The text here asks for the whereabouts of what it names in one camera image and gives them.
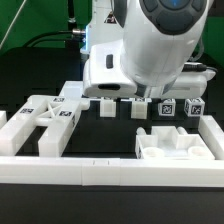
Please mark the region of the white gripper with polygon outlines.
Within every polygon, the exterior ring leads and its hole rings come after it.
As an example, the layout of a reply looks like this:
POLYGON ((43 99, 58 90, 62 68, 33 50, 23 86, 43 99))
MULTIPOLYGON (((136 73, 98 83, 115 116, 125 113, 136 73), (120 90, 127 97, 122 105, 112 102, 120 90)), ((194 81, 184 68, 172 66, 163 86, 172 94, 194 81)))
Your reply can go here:
POLYGON ((173 49, 150 49, 137 62, 121 43, 92 47, 84 67, 83 94, 88 97, 186 99, 198 98, 212 79, 212 69, 202 63, 183 62, 173 49))

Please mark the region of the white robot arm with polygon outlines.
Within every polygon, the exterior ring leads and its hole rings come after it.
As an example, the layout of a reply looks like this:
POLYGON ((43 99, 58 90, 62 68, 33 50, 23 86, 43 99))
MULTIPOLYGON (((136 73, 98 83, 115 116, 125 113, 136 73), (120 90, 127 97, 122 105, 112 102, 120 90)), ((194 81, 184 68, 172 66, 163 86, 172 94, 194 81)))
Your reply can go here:
POLYGON ((215 75, 192 57, 214 0, 92 0, 88 97, 186 99, 215 75))

